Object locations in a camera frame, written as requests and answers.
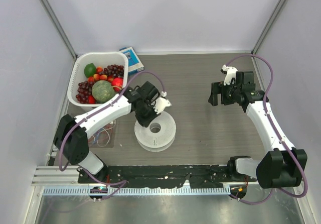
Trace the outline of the red strawberry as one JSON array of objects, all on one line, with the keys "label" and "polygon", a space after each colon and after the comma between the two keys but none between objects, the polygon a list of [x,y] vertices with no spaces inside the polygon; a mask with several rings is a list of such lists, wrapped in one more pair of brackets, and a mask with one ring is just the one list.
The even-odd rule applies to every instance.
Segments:
[{"label": "red strawberry", "polygon": [[87,103],[88,104],[96,104],[96,99],[92,95],[90,95],[87,98]]}]

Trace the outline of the green melon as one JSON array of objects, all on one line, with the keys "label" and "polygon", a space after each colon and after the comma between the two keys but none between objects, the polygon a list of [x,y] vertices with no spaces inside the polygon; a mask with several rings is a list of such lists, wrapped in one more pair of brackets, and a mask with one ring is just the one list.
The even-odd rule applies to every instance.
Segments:
[{"label": "green melon", "polygon": [[92,96],[98,103],[105,103],[116,95],[112,85],[108,81],[100,80],[92,87]]}]

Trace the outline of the dark grape bunch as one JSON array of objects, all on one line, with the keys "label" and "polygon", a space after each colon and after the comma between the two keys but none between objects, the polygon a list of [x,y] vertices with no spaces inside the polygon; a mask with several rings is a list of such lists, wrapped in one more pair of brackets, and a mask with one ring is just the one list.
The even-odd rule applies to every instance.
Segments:
[{"label": "dark grape bunch", "polygon": [[88,81],[80,82],[78,84],[76,99],[81,104],[88,104],[87,98],[92,95],[92,87],[94,83],[89,83]]},{"label": "dark grape bunch", "polygon": [[123,65],[108,65],[106,68],[103,70],[104,74],[107,75],[108,77],[113,77],[113,78],[123,78],[124,77],[124,66]]}]

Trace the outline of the dark grape bunch upper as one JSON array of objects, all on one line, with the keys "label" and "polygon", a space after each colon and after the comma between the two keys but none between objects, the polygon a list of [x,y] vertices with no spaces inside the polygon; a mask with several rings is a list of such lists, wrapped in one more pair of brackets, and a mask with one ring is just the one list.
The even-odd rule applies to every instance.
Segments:
[{"label": "dark grape bunch upper", "polygon": [[113,77],[113,78],[123,78],[124,77],[124,66],[123,65],[108,65],[106,68],[103,70],[104,74],[107,75],[108,77]]}]

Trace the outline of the blue white box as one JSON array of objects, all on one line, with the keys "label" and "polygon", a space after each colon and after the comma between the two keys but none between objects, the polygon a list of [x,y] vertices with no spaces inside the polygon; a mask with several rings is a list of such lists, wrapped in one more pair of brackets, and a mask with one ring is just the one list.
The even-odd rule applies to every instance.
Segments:
[{"label": "blue white box", "polygon": [[122,48],[119,51],[128,59],[128,75],[144,71],[144,65],[132,47]]}]

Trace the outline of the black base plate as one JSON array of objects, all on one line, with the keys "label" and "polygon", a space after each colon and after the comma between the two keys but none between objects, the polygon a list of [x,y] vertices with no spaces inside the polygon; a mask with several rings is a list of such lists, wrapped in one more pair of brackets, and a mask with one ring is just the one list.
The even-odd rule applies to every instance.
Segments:
[{"label": "black base plate", "polygon": [[108,166],[95,178],[104,183],[126,180],[125,188],[181,188],[188,181],[191,188],[222,187],[227,182],[255,182],[253,177],[232,174],[220,165],[136,165]]}]

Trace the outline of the small peach fruits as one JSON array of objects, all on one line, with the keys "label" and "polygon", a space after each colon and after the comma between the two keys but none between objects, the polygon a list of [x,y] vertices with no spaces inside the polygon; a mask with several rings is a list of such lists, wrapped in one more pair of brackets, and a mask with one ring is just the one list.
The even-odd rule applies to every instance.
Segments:
[{"label": "small peach fruits", "polygon": [[108,68],[97,67],[96,73],[88,78],[89,83],[95,83],[100,80],[108,81],[111,83],[114,80],[111,70]]}]

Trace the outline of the clear plastic tray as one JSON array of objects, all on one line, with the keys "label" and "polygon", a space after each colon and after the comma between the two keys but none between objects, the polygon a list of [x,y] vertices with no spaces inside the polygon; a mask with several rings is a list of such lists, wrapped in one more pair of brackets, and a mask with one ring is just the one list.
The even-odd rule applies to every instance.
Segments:
[{"label": "clear plastic tray", "polygon": [[112,135],[116,127],[116,120],[111,121],[96,131],[88,140],[90,148],[109,148],[113,147]]}]

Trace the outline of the red apple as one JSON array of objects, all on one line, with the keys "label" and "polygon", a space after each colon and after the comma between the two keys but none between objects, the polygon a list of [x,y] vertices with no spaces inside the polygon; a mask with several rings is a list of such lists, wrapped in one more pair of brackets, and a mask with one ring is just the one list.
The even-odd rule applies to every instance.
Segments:
[{"label": "red apple", "polygon": [[112,81],[111,85],[112,85],[113,87],[122,89],[122,87],[123,87],[123,79],[122,79],[122,78],[119,78],[119,77],[118,77],[118,78],[115,78],[115,79]]}]

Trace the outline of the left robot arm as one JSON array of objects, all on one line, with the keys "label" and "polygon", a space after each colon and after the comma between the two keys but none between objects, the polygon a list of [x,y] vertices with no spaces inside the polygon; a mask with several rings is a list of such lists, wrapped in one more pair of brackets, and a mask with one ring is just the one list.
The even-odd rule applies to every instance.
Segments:
[{"label": "left robot arm", "polygon": [[69,164],[87,170],[95,183],[106,182],[108,167],[89,150],[90,136],[111,121],[131,112],[135,113],[141,126],[148,127],[161,114],[162,109],[158,103],[166,95],[165,91],[160,92],[147,81],[142,86],[127,87],[108,102],[85,114],[77,117],[63,116],[53,140],[59,149],[59,156],[65,157]]}]

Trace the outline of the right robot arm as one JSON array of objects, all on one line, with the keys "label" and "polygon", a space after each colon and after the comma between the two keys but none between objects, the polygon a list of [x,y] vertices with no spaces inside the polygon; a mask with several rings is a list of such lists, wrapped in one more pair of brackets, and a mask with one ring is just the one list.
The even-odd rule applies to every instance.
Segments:
[{"label": "right robot arm", "polygon": [[238,181],[247,175],[255,178],[264,189],[299,186],[302,180],[300,170],[305,168],[307,154],[285,136],[264,97],[265,92],[256,90],[254,73],[227,66],[221,71],[225,78],[211,84],[208,102],[212,106],[235,103],[241,106],[255,125],[266,152],[262,160],[248,156],[231,157],[227,177]]}]

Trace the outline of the dark grape bunch lower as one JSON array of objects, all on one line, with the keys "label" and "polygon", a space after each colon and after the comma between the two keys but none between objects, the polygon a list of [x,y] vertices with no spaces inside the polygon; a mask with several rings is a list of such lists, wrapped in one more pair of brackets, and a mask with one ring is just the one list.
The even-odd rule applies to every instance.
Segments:
[{"label": "dark grape bunch lower", "polygon": [[88,81],[80,82],[78,84],[76,99],[81,104],[88,104],[87,98],[92,95],[92,87],[94,83],[89,83]]}]

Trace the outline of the white plastic basket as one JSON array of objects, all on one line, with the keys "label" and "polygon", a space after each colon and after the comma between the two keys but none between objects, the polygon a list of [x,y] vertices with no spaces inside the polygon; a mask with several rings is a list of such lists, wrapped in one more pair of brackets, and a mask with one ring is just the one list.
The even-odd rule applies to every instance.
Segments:
[{"label": "white plastic basket", "polygon": [[90,52],[78,57],[74,64],[70,77],[67,97],[70,103],[75,106],[81,107],[85,111],[90,111],[100,106],[100,104],[82,104],[76,99],[76,94],[78,93],[78,84],[88,79],[85,77],[84,69],[85,66],[90,63],[93,63],[96,67],[107,67],[108,65],[113,64],[123,65],[123,85],[127,85],[128,79],[128,58],[121,52]]}]

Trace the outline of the aluminium rail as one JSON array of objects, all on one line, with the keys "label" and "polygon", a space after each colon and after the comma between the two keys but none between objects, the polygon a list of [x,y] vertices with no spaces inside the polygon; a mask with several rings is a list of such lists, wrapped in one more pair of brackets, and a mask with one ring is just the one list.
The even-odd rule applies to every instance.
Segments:
[{"label": "aluminium rail", "polygon": [[38,166],[35,170],[32,186],[65,186],[78,184],[77,167],[69,166],[60,171],[58,166]]}]

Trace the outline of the green lime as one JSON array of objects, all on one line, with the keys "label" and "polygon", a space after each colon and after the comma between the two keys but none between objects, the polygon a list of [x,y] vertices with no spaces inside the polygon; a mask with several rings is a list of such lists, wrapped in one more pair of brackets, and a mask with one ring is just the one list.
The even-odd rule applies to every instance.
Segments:
[{"label": "green lime", "polygon": [[93,77],[96,74],[96,66],[93,63],[87,64],[84,68],[86,78]]}]

